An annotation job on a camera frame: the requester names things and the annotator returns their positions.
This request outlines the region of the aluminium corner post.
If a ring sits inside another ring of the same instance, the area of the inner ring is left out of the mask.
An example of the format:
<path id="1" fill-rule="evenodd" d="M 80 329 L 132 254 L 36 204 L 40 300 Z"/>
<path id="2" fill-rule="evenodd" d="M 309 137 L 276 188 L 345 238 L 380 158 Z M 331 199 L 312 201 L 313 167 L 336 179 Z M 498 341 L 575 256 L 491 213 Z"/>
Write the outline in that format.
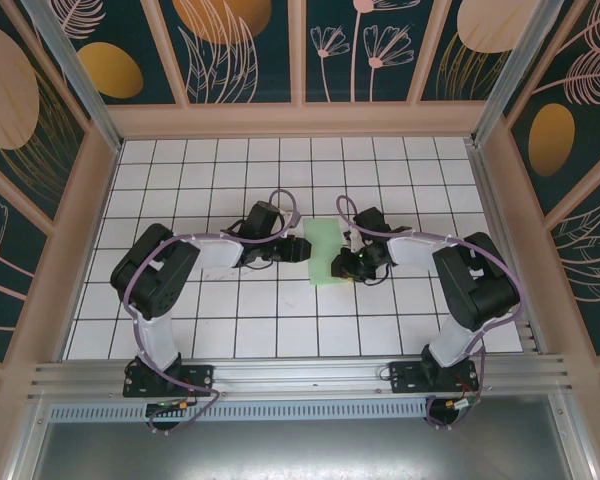
<path id="1" fill-rule="evenodd" d="M 99 92 L 91 82 L 87 71 L 62 31 L 55 14 L 46 0 L 21 0 L 34 25 L 39 29 L 42 38 L 53 53 L 54 58 L 65 71 L 69 82 L 89 112 L 95 126 L 103 135 L 107 144 L 118 154 L 121 139 L 107 106 Z"/>
<path id="2" fill-rule="evenodd" d="M 471 135 L 470 145 L 475 149 L 484 146 L 505 107 L 530 69 L 546 37 L 558 20 L 566 0 L 538 0 L 514 48 L 499 74 Z"/>

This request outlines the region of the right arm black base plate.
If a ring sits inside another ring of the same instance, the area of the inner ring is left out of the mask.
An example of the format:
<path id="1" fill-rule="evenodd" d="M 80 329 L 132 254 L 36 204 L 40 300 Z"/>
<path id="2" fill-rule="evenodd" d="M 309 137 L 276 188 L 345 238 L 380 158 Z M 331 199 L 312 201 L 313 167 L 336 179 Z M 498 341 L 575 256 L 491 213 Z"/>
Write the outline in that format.
<path id="1" fill-rule="evenodd" d="M 447 368 L 426 367 L 421 361 L 391 362 L 389 381 L 393 393 L 461 393 L 479 388 L 476 365 L 467 359 Z"/>

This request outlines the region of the grey sheet metal panel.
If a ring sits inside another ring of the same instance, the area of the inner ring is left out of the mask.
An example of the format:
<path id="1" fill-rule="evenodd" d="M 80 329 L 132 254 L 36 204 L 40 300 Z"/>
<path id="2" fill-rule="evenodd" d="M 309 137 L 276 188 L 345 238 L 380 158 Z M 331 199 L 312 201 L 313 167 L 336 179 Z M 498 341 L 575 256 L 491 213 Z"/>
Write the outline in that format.
<path id="1" fill-rule="evenodd" d="M 484 401 L 449 430 L 419 418 L 234 421 L 170 438 L 139 423 L 49 425 L 32 480 L 591 480 L 545 398 Z"/>

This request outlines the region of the small electronics board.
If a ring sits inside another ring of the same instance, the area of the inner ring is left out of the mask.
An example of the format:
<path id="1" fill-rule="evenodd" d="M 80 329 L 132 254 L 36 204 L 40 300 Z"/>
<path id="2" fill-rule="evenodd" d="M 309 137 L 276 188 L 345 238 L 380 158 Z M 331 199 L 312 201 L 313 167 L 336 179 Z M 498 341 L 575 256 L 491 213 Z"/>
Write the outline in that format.
<path id="1" fill-rule="evenodd" d="M 444 412 L 459 412 L 477 405 L 480 401 L 481 398 L 479 396 L 444 399 L 442 401 L 442 410 Z"/>
<path id="2" fill-rule="evenodd" d="M 176 399 L 157 403 L 149 403 L 146 406 L 145 416 L 171 416 L 178 415 L 179 411 L 187 410 L 189 407 L 196 406 L 197 400 Z"/>

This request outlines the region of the light green paper sheet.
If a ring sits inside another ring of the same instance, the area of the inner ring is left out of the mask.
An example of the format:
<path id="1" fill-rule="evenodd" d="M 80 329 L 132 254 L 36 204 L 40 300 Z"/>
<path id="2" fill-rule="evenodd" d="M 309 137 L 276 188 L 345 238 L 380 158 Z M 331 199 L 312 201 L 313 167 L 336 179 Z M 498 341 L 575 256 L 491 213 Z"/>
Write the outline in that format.
<path id="1" fill-rule="evenodd" d="M 303 221 L 304 238 L 311 243 L 308 260 L 309 282 L 313 286 L 336 285 L 346 280 L 331 274 L 331 263 L 340 253 L 343 236 L 335 218 L 306 218 Z"/>

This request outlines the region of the aluminium mounting rail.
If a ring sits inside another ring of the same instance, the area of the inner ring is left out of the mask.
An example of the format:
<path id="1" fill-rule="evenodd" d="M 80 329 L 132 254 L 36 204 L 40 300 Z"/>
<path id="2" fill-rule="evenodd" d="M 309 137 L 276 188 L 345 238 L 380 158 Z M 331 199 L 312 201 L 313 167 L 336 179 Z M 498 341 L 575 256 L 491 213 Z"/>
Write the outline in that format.
<path id="1" fill-rule="evenodd" d="M 392 357 L 211 360 L 213 387 L 221 398 L 316 400 L 388 398 L 385 380 Z M 37 401 L 121 401 L 123 360 L 80 360 L 38 365 L 27 388 Z M 489 354 L 485 396 L 545 395 L 572 389 L 559 355 Z"/>

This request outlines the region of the aluminium side rail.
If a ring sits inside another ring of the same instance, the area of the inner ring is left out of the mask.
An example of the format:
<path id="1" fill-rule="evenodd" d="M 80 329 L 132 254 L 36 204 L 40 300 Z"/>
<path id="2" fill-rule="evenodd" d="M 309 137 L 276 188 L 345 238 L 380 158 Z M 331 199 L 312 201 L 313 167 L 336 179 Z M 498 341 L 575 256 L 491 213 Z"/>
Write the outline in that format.
<path id="1" fill-rule="evenodd" d="M 547 353 L 546 342 L 537 321 L 537 315 L 534 310 L 531 296 L 526 288 L 525 278 L 521 271 L 521 265 L 500 195 L 496 191 L 494 180 L 488 169 L 486 157 L 482 153 L 482 150 L 472 143 L 470 138 L 465 139 L 465 147 L 476 179 L 476 185 L 483 203 L 483 208 L 487 216 L 487 223 L 494 237 L 494 242 L 500 249 L 507 265 L 517 276 L 522 285 L 524 307 L 520 318 L 516 320 L 516 326 L 518 329 L 527 327 L 530 330 L 529 339 L 523 338 L 521 340 L 523 351 L 525 353 L 544 355 Z"/>

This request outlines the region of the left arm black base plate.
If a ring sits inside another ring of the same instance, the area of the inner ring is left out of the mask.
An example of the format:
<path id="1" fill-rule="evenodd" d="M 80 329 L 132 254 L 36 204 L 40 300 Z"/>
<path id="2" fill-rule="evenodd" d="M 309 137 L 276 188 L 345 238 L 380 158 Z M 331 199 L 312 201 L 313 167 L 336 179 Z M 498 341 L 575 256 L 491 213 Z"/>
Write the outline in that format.
<path id="1" fill-rule="evenodd" d="M 187 385 L 204 388 L 213 386 L 213 367 L 211 365 L 176 365 L 169 368 L 167 374 Z M 209 397 L 210 393 L 190 392 L 187 388 L 165 380 L 142 362 L 134 361 L 125 368 L 122 395 L 124 398 L 175 398 Z"/>

